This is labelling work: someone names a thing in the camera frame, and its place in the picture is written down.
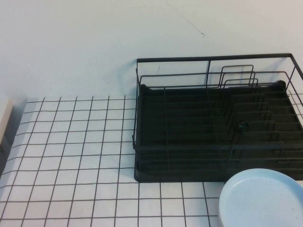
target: light blue plate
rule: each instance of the light blue plate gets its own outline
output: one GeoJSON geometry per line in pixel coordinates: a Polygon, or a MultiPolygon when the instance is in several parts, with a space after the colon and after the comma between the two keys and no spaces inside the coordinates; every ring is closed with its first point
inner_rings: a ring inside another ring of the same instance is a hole
{"type": "Polygon", "coordinates": [[[303,187],[277,171],[242,171],[222,189],[219,221],[222,227],[303,227],[303,187]]]}

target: grid mat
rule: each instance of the grid mat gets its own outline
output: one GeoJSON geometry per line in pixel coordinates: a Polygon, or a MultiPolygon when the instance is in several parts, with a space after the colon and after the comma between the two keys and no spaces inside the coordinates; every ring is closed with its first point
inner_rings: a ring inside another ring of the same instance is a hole
{"type": "Polygon", "coordinates": [[[0,179],[0,227],[219,227],[224,183],[137,183],[134,97],[29,100],[0,179]]]}

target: white wall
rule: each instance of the white wall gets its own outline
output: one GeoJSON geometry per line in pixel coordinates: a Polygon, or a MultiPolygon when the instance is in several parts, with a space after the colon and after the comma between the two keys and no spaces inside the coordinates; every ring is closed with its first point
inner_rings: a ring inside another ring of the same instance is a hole
{"type": "Polygon", "coordinates": [[[130,94],[144,57],[291,52],[303,67],[302,9],[301,0],[2,0],[0,96],[130,94]]]}

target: dish rack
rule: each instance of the dish rack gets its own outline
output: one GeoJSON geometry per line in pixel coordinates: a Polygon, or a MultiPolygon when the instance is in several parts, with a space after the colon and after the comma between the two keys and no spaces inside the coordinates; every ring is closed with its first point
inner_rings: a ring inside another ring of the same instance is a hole
{"type": "Polygon", "coordinates": [[[303,180],[292,54],[137,59],[136,73],[137,181],[222,182],[251,168],[303,180]]]}

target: black grid line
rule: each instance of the black grid line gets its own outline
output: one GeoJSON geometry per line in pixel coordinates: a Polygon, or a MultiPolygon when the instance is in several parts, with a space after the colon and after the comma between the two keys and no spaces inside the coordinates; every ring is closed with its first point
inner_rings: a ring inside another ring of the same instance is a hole
{"type": "MultiPolygon", "coordinates": [[[[85,121],[104,121],[105,119],[87,119],[87,120],[72,120],[73,122],[85,122],[85,121]]],[[[121,118],[117,119],[108,119],[108,121],[117,121],[122,120],[121,118]]],[[[134,120],[134,118],[125,118],[124,120],[134,120]]],[[[70,120],[58,120],[55,122],[69,122],[70,120]]],[[[35,122],[52,122],[52,121],[31,121],[31,122],[22,122],[20,124],[28,124],[28,123],[35,123],[35,122]]]]}
{"type": "MultiPolygon", "coordinates": [[[[81,168],[79,170],[98,170],[98,169],[119,169],[119,168],[114,168],[114,167],[113,168],[110,168],[110,167],[108,167],[108,168],[81,168]]],[[[120,169],[134,169],[134,168],[133,167],[122,167],[120,169]]],[[[39,172],[57,171],[57,170],[68,171],[68,170],[78,170],[78,169],[76,169],[76,168],[75,169],[41,169],[41,170],[39,170],[39,172]]],[[[36,170],[12,170],[12,171],[6,172],[5,174],[12,173],[12,172],[33,172],[33,171],[36,171],[36,170]]]]}
{"type": "MultiPolygon", "coordinates": [[[[60,98],[59,101],[58,101],[57,110],[58,110],[58,108],[59,108],[60,100],[61,100],[61,98],[60,98]]],[[[55,120],[55,118],[56,118],[57,110],[56,110],[56,112],[55,112],[55,115],[54,115],[54,117],[53,117],[53,120],[55,120]]],[[[49,133],[48,133],[46,143],[48,142],[49,136],[50,136],[50,134],[51,134],[52,127],[53,127],[53,123],[52,123],[51,129],[50,129],[50,131],[49,131],[49,133]]],[[[44,155],[45,150],[46,150],[46,145],[45,145],[45,147],[44,147],[42,156],[44,155]]],[[[28,209],[28,206],[29,206],[30,199],[32,198],[32,194],[33,194],[33,190],[34,190],[34,185],[35,185],[35,182],[36,182],[38,173],[39,173],[39,169],[40,169],[40,167],[41,167],[42,160],[43,160],[43,159],[41,158],[40,163],[39,163],[39,167],[38,167],[38,170],[37,170],[37,173],[36,173],[36,176],[35,176],[35,180],[34,180],[34,183],[33,183],[33,187],[32,187],[32,190],[31,190],[30,195],[29,195],[29,198],[28,198],[28,203],[27,203],[27,207],[26,207],[25,212],[24,212],[23,220],[22,220],[22,222],[21,222],[21,227],[23,226],[24,218],[25,218],[25,216],[26,216],[26,214],[27,214],[27,209],[28,209]]]]}
{"type": "MultiPolygon", "coordinates": [[[[120,143],[121,141],[104,141],[103,143],[120,143]]],[[[132,142],[132,141],[122,141],[122,143],[129,143],[129,142],[132,142]]],[[[82,143],[48,143],[48,144],[82,144],[82,143]]],[[[20,147],[20,146],[24,146],[24,145],[45,145],[43,143],[25,143],[25,144],[19,144],[19,145],[16,145],[12,148],[16,148],[16,147],[20,147]]]]}
{"type": "MultiPolygon", "coordinates": [[[[25,147],[25,151],[24,151],[24,153],[23,153],[23,156],[22,156],[22,158],[21,158],[20,164],[19,164],[19,166],[18,166],[17,173],[16,173],[15,178],[14,178],[14,181],[13,181],[13,185],[14,185],[15,180],[16,180],[16,178],[17,178],[18,170],[19,170],[20,167],[21,167],[22,160],[23,160],[23,157],[24,157],[24,155],[25,155],[26,150],[27,150],[27,146],[25,147]]],[[[10,194],[11,194],[12,189],[13,189],[13,187],[10,188],[9,195],[8,195],[8,200],[9,200],[9,197],[10,197],[10,194]]],[[[5,205],[4,205],[3,212],[2,212],[2,215],[1,215],[1,219],[0,219],[0,220],[2,220],[2,218],[3,218],[3,214],[4,214],[4,212],[5,212],[6,206],[7,206],[7,202],[6,202],[5,205]]]]}
{"type": "MultiPolygon", "coordinates": [[[[108,182],[108,183],[97,183],[97,184],[113,184],[113,183],[117,183],[117,182],[108,182]]],[[[120,182],[119,184],[122,184],[122,183],[132,183],[134,184],[134,182],[120,182]]],[[[87,185],[87,184],[95,184],[95,183],[77,183],[78,184],[82,184],[82,185],[87,185]]],[[[74,183],[63,183],[63,184],[35,184],[35,186],[54,186],[54,185],[75,185],[74,183]]],[[[1,188],[4,188],[4,187],[11,187],[11,186],[33,186],[32,184],[14,184],[14,185],[5,185],[1,188]]]]}
{"type": "MultiPolygon", "coordinates": [[[[120,154],[106,154],[106,155],[102,155],[102,156],[119,156],[119,155],[120,154]]],[[[121,154],[121,155],[122,156],[124,156],[124,155],[127,156],[127,155],[134,155],[134,154],[121,154]]],[[[64,157],[80,157],[81,155],[63,155],[63,156],[64,157]]],[[[82,156],[89,157],[89,156],[100,156],[100,155],[82,155],[82,156]]],[[[52,155],[52,156],[25,156],[25,157],[40,157],[40,158],[43,158],[43,157],[61,157],[61,155],[52,155]]],[[[21,158],[21,156],[20,157],[12,157],[11,159],[8,159],[8,161],[13,160],[13,159],[17,159],[17,158],[21,158]]]]}
{"type": "Polygon", "coordinates": [[[206,211],[207,211],[208,225],[209,225],[209,227],[211,227],[211,226],[210,226],[210,219],[209,219],[209,213],[208,213],[207,198],[206,198],[206,193],[205,193],[204,182],[202,182],[202,184],[203,184],[203,193],[204,193],[205,204],[206,204],[206,211]]]}
{"type": "MultiPolygon", "coordinates": [[[[184,218],[184,217],[208,217],[207,215],[164,215],[164,216],[119,216],[118,218],[184,218]]],[[[209,215],[209,217],[218,217],[218,215],[209,215]]],[[[89,219],[90,217],[74,217],[70,219],[89,219]]],[[[114,218],[108,217],[94,217],[93,219],[114,218]]],[[[67,218],[3,218],[2,220],[60,220],[67,218]]]]}
{"type": "MultiPolygon", "coordinates": [[[[86,132],[86,131],[121,131],[121,129],[106,129],[106,130],[82,130],[82,131],[70,131],[70,132],[86,132]]],[[[124,129],[124,131],[133,131],[132,129],[124,129]]],[[[37,132],[33,132],[32,134],[39,134],[39,133],[62,133],[62,132],[67,132],[67,131],[37,131],[37,132]]],[[[24,134],[31,134],[31,132],[23,132],[20,133],[16,136],[20,136],[20,135],[24,135],[24,134]]]]}
{"type": "MultiPolygon", "coordinates": [[[[95,183],[86,183],[86,184],[76,184],[76,185],[93,185],[95,183]]],[[[208,197],[208,198],[204,198],[204,197],[196,197],[196,198],[192,198],[192,197],[188,197],[188,198],[185,198],[185,199],[191,199],[191,200],[194,200],[194,199],[219,199],[220,197],[208,197]]],[[[51,202],[71,202],[71,201],[118,201],[118,200],[158,200],[159,198],[116,198],[116,199],[85,199],[85,200],[51,200],[51,202]]],[[[179,199],[182,199],[182,198],[165,198],[165,200],[179,200],[179,199]]],[[[28,201],[0,201],[0,203],[28,203],[28,201]]],[[[36,200],[36,201],[33,201],[31,200],[30,202],[50,202],[49,200],[36,200]]]]}
{"type": "MultiPolygon", "coordinates": [[[[122,133],[121,133],[120,154],[122,152],[122,140],[123,140],[122,138],[123,138],[123,123],[122,123],[122,133]]],[[[116,199],[117,200],[118,200],[118,191],[119,191],[120,165],[121,165],[121,156],[119,157],[119,170],[118,170],[117,192],[116,192],[116,199]]],[[[117,205],[118,205],[117,200],[116,200],[116,204],[115,204],[114,227],[116,227],[116,216],[117,216],[117,205]]]]}
{"type": "MultiPolygon", "coordinates": [[[[107,111],[106,111],[106,115],[105,115],[104,130],[105,130],[105,127],[106,127],[106,120],[107,120],[107,111]]],[[[102,145],[101,145],[101,153],[100,153],[100,159],[99,159],[99,169],[98,169],[98,173],[97,173],[97,183],[98,183],[99,173],[100,173],[100,165],[101,165],[101,158],[102,158],[102,151],[103,151],[104,135],[105,135],[105,134],[103,133],[102,145]]],[[[93,209],[92,209],[92,212],[91,212],[90,227],[91,227],[92,224],[93,224],[93,217],[94,217],[94,211],[95,211],[95,203],[96,203],[97,189],[98,189],[98,184],[96,184],[96,188],[95,188],[93,209]]]]}
{"type": "Polygon", "coordinates": [[[137,222],[138,227],[139,227],[139,216],[140,216],[140,184],[138,184],[138,222],[137,222]]]}
{"type": "MultiPolygon", "coordinates": [[[[94,98],[94,97],[92,97],[92,99],[91,99],[89,117],[90,117],[91,107],[92,107],[92,105],[93,105],[93,98],[94,98]]],[[[84,142],[85,142],[85,139],[86,139],[86,134],[87,134],[87,131],[85,132],[85,135],[84,135],[84,142]]],[[[80,165],[81,165],[81,160],[82,160],[82,155],[83,155],[84,144],[85,144],[85,143],[83,143],[83,146],[82,146],[82,152],[81,152],[81,157],[80,157],[80,162],[79,162],[79,168],[78,168],[77,177],[76,177],[76,184],[77,184],[77,181],[78,181],[78,176],[79,176],[79,171],[80,171],[80,165]]],[[[72,210],[73,200],[74,200],[74,197],[75,197],[76,186],[77,186],[76,184],[75,184],[75,186],[74,186],[74,191],[73,191],[73,195],[72,195],[70,214],[69,214],[68,220],[67,220],[67,227],[69,226],[69,223],[70,223],[71,210],[72,210]]]]}
{"type": "Polygon", "coordinates": [[[187,227],[186,217],[185,217],[185,204],[184,204],[184,194],[183,194],[183,183],[182,182],[181,182],[181,191],[182,191],[182,203],[183,203],[183,212],[184,212],[184,224],[185,224],[185,227],[187,227]]]}
{"type": "MultiPolygon", "coordinates": [[[[92,111],[101,111],[101,110],[135,110],[135,108],[125,108],[125,109],[94,109],[92,111]]],[[[73,110],[58,110],[58,112],[72,112],[73,110]]],[[[75,110],[75,111],[89,111],[89,109],[83,109],[83,110],[75,110]]],[[[28,112],[23,112],[24,114],[30,114],[30,113],[37,113],[39,112],[38,110],[36,111],[28,111],[28,112]]],[[[56,112],[56,110],[41,110],[41,112],[56,112]]]]}
{"type": "MultiPolygon", "coordinates": [[[[135,98],[114,98],[110,100],[136,100],[135,98]]],[[[62,100],[61,102],[75,102],[76,100],[62,100]]],[[[85,102],[85,101],[91,101],[91,99],[84,99],[84,100],[78,100],[78,102],[85,102]]],[[[93,101],[107,101],[107,99],[93,99],[93,101]]],[[[41,103],[42,101],[29,101],[27,103],[41,103]]],[[[55,100],[50,100],[50,101],[44,101],[46,103],[53,103],[53,102],[58,102],[55,100]]]]}
{"type": "Polygon", "coordinates": [[[159,183],[159,187],[160,187],[160,217],[161,217],[161,227],[163,227],[161,183],[159,183]]]}
{"type": "Polygon", "coordinates": [[[59,162],[59,166],[58,166],[58,171],[57,171],[57,173],[56,173],[56,178],[55,178],[55,182],[54,182],[54,186],[53,186],[53,190],[52,190],[52,195],[51,195],[51,198],[50,198],[50,202],[49,202],[49,204],[48,204],[48,208],[47,208],[47,212],[46,212],[46,218],[45,218],[45,222],[44,222],[44,227],[45,227],[45,225],[46,225],[46,220],[47,220],[47,217],[48,217],[49,209],[50,209],[50,207],[51,207],[51,203],[52,203],[51,201],[52,201],[52,198],[53,198],[53,192],[54,192],[54,190],[55,190],[55,185],[56,185],[56,182],[57,182],[57,179],[58,179],[59,169],[60,169],[60,166],[61,166],[61,162],[62,162],[62,158],[63,158],[63,153],[64,153],[64,149],[65,149],[65,145],[66,145],[68,133],[69,133],[69,132],[67,132],[67,134],[66,134],[65,143],[64,143],[62,155],[61,155],[60,162],[59,162]]]}

